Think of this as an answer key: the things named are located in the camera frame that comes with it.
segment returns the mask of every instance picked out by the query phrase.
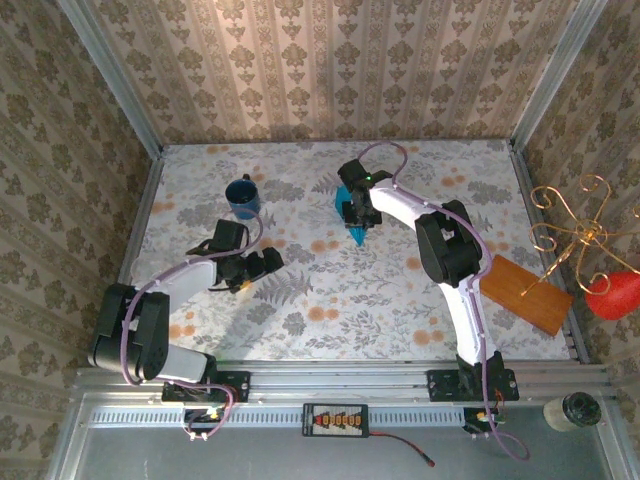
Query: floral tablecloth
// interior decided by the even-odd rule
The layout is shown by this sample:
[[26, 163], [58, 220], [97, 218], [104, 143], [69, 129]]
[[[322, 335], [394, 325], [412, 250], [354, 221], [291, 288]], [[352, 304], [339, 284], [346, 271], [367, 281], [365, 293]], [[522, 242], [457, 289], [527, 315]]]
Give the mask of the floral tablecloth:
[[[202, 292], [171, 316], [171, 342], [227, 360], [452, 359], [455, 332], [440, 289], [422, 270], [415, 233], [383, 215], [357, 247], [334, 208], [336, 172], [368, 143], [168, 147], [134, 280], [169, 266], [234, 218], [226, 185], [249, 173], [265, 224], [260, 247], [285, 267], [236, 295]], [[461, 200], [496, 253], [540, 273], [529, 220], [506, 142], [404, 142], [400, 181], [442, 202]], [[370, 171], [394, 171], [393, 147], [374, 149]], [[252, 234], [255, 220], [247, 222]], [[506, 358], [567, 359], [555, 338], [483, 298], [488, 326]]]

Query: blue mug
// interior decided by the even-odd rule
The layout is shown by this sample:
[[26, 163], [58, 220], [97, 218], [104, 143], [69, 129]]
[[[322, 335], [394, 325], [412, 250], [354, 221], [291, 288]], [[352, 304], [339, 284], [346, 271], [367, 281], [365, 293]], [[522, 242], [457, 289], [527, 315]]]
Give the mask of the blue mug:
[[256, 215], [260, 213], [258, 187], [246, 173], [241, 179], [234, 180], [227, 186], [224, 196], [239, 220], [251, 220], [253, 218], [253, 215], [244, 210], [251, 210]]

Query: red ball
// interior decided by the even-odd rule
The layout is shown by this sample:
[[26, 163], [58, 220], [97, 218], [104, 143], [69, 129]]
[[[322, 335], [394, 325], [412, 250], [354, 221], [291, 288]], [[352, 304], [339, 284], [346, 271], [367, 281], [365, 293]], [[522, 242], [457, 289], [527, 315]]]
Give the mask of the red ball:
[[[634, 272], [615, 272], [609, 274], [611, 289], [604, 295], [587, 293], [587, 305], [593, 313], [605, 320], [620, 320], [640, 307], [640, 275]], [[589, 289], [592, 292], [606, 290], [607, 281], [601, 278]]]

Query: wall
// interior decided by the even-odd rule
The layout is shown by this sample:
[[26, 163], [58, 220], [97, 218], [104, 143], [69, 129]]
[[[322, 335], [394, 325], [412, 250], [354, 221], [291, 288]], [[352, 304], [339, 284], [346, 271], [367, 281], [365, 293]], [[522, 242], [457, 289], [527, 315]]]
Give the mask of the wall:
[[[582, 215], [592, 217], [600, 202], [580, 191], [580, 175], [597, 173], [609, 180], [615, 192], [603, 216], [609, 231], [640, 230], [640, 220], [632, 215], [632, 208], [640, 205], [638, 58], [640, 2], [610, 0], [527, 146], [534, 184], [559, 187]], [[567, 218], [561, 209], [549, 215], [568, 226]], [[560, 249], [567, 238], [559, 239]], [[640, 235], [612, 238], [607, 245], [640, 268]], [[588, 283], [594, 271], [619, 269], [606, 255], [588, 253], [583, 281]], [[591, 354], [610, 365], [640, 451], [640, 310], [616, 323], [595, 317], [580, 292], [576, 306]]]
[[89, 0], [165, 144], [508, 137], [575, 0]]
[[39, 478], [149, 159], [55, 2], [0, 2], [0, 478]]

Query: wire sculpture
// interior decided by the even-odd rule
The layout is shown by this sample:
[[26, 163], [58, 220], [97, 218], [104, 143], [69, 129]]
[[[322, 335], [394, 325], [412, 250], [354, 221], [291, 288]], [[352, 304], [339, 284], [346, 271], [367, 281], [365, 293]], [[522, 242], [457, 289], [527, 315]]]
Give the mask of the wire sculpture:
[[[632, 272], [640, 275], [640, 270], [632, 267], [627, 262], [622, 260], [616, 254], [614, 254], [611, 250], [609, 250], [606, 246], [607, 240], [611, 237], [621, 237], [624, 235], [636, 235], [640, 234], [640, 230], [628, 231], [628, 232], [619, 232], [619, 233], [611, 233], [608, 232], [601, 223], [602, 212], [604, 210], [605, 205], [611, 198], [613, 194], [613, 190], [611, 189], [611, 185], [604, 178], [599, 175], [595, 175], [593, 173], [588, 173], [580, 177], [580, 187], [584, 192], [589, 194], [598, 190], [598, 188], [604, 185], [607, 189], [607, 194], [605, 195], [598, 211], [596, 212], [593, 218], [578, 218], [573, 210], [569, 207], [569, 204], [564, 199], [562, 194], [558, 191], [557, 188], [550, 186], [540, 186], [536, 187], [531, 191], [531, 200], [533, 204], [541, 209], [548, 210], [554, 206], [554, 202], [552, 198], [549, 196], [550, 193], [555, 195], [560, 203], [565, 208], [565, 210], [569, 213], [571, 218], [574, 220], [573, 230], [563, 227], [558, 227], [557, 225], [552, 225], [546, 222], [540, 222], [534, 224], [529, 229], [529, 239], [536, 250], [540, 252], [553, 252], [558, 247], [558, 242], [548, 234], [547, 229], [554, 230], [556, 232], [568, 233], [571, 235], [572, 241], [569, 245], [557, 256], [556, 260], [549, 265], [549, 268], [545, 270], [542, 276], [534, 283], [532, 283], [529, 287], [526, 288], [520, 295], [525, 296], [527, 293], [531, 291], [533, 287], [543, 282], [545, 279], [549, 277], [559, 266], [561, 263], [567, 261], [569, 257], [576, 251], [578, 253], [578, 263], [576, 265], [575, 278], [578, 282], [578, 285], [582, 290], [592, 295], [605, 295], [611, 289], [611, 280], [606, 273], [596, 272], [591, 277], [589, 284], [593, 284], [596, 280], [604, 279], [606, 282], [606, 288], [604, 290], [592, 291], [587, 287], [581, 280], [580, 270], [582, 269], [582, 262], [584, 261], [584, 257], [587, 254], [587, 251], [590, 249], [597, 248], [600, 251], [605, 252], [607, 255], [615, 259], [618, 263], [628, 268]], [[636, 218], [640, 218], [640, 205], [637, 205], [633, 208], [633, 215]], [[542, 232], [536, 235], [536, 229], [542, 228]], [[548, 243], [547, 246], [541, 245], [539, 241], [543, 241], [544, 243]]]

